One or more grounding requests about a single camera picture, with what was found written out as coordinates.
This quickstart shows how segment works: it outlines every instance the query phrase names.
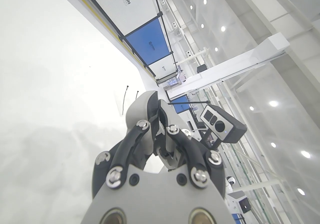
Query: yellow stripe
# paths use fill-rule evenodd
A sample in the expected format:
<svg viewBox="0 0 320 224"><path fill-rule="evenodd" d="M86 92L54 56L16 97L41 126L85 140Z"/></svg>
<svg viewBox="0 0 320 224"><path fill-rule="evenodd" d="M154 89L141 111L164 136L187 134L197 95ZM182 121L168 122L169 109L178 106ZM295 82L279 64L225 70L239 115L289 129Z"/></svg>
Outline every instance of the yellow stripe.
<svg viewBox="0 0 320 224"><path fill-rule="evenodd" d="M124 49L126 49L129 54L139 63L139 65L141 65L143 67L143 69L145 70L145 72L148 73L148 75L154 80L153 75L147 71L144 67L144 65L142 64L142 62L138 61L135 57L134 54L132 53L131 49L129 49L127 46L125 46L121 40L119 39L118 35L116 33L114 33L111 28L104 22L104 20L98 15L98 13L87 3L86 0L82 0L82 2L90 9L90 11L99 19L99 21L101 21L103 23L103 25L108 29L108 31L116 38L116 40L118 41L118 43L120 45L123 46Z"/></svg>

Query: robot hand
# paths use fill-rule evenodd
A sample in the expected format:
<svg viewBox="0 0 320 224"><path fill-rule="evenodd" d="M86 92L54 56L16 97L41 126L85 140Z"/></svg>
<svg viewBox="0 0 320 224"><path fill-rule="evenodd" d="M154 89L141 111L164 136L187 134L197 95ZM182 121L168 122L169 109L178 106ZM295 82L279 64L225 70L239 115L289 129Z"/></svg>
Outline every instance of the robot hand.
<svg viewBox="0 0 320 224"><path fill-rule="evenodd" d="M192 138L187 124L157 92L128 109L127 134L95 161L93 201L82 224L233 224L223 201L221 156ZM168 172L143 171L154 153Z"/></svg>

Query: metal bolt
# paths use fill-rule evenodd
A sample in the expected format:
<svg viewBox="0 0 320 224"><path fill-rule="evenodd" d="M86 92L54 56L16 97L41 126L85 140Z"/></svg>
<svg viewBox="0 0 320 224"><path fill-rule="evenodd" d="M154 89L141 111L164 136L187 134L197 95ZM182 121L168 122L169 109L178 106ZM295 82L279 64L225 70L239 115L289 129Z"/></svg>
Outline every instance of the metal bolt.
<svg viewBox="0 0 320 224"><path fill-rule="evenodd" d="M103 161L109 161L110 160L110 153L107 151L104 151L102 153L99 153L97 158L96 158L96 165L99 165L100 163L102 163Z"/></svg>
<svg viewBox="0 0 320 224"><path fill-rule="evenodd" d="M179 127L177 125L170 125L169 127L167 127L167 131L169 134L177 134L179 132Z"/></svg>
<svg viewBox="0 0 320 224"><path fill-rule="evenodd" d="M106 182L106 185L110 188L116 188L118 187L120 184L121 184L121 171L123 170L122 167L120 166L116 166L116 167L113 167L109 172L108 174L106 175L106 178L105 178L105 182Z"/></svg>
<svg viewBox="0 0 320 224"><path fill-rule="evenodd" d="M197 170L194 175L195 175L195 179L197 179L198 181L201 181L202 183L204 183L207 180L207 176L205 172L202 170Z"/></svg>
<svg viewBox="0 0 320 224"><path fill-rule="evenodd" d="M114 171L112 171L111 174L110 174L110 179L109 179L109 181L110 181L111 183L114 183L114 182L116 182L116 181L118 181L118 180L120 179L120 176L121 176L121 173L118 172L118 171L116 171L116 170L114 170Z"/></svg>
<svg viewBox="0 0 320 224"><path fill-rule="evenodd" d="M148 129L149 123L148 123L145 119L142 119L142 120L139 120L139 121L137 122L137 126L139 126L140 128L142 128L142 130L144 131L144 130Z"/></svg>
<svg viewBox="0 0 320 224"><path fill-rule="evenodd" d="M216 166L220 165L222 163L221 155L218 152L213 150L211 150L210 152L211 152L211 156L208 158L208 161L213 165L216 165Z"/></svg>
<svg viewBox="0 0 320 224"><path fill-rule="evenodd" d="M191 132L188 129L181 129L181 131L191 140Z"/></svg>
<svg viewBox="0 0 320 224"><path fill-rule="evenodd" d="M199 188L206 188L208 186L210 176L207 171L197 170L196 167L192 167L190 177L192 182Z"/></svg>

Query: blue panel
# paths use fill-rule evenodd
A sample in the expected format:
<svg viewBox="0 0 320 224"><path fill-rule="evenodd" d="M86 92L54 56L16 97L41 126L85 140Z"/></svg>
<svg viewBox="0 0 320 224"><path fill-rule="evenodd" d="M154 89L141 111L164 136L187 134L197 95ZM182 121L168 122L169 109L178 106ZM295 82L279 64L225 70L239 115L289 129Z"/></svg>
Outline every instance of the blue panel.
<svg viewBox="0 0 320 224"><path fill-rule="evenodd" d="M127 40L147 65L169 55L169 49L158 19L129 35Z"/></svg>
<svg viewBox="0 0 320 224"><path fill-rule="evenodd" d="M182 96L179 98L176 98L171 101L172 103L177 103L177 102L188 102L188 98L186 96ZM190 108L189 104L175 104L174 109L176 110L177 113L180 113L182 111L185 111Z"/></svg>

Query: black wire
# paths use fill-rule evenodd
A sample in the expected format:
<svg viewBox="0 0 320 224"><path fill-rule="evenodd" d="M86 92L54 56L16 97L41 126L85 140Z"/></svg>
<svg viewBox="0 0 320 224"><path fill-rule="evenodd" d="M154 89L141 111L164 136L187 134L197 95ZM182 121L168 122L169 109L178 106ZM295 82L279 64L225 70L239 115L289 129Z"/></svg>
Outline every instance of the black wire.
<svg viewBox="0 0 320 224"><path fill-rule="evenodd" d="M125 101L124 101L124 100L125 100L125 97L126 97L126 94L127 94L128 87L129 87L129 86L127 86L126 91L125 91L125 93L124 93L125 95L124 95L124 97L123 97L123 103L122 103L122 115L123 115L123 111L124 111L124 109L125 109L125 108L124 108L124 107L125 107Z"/></svg>

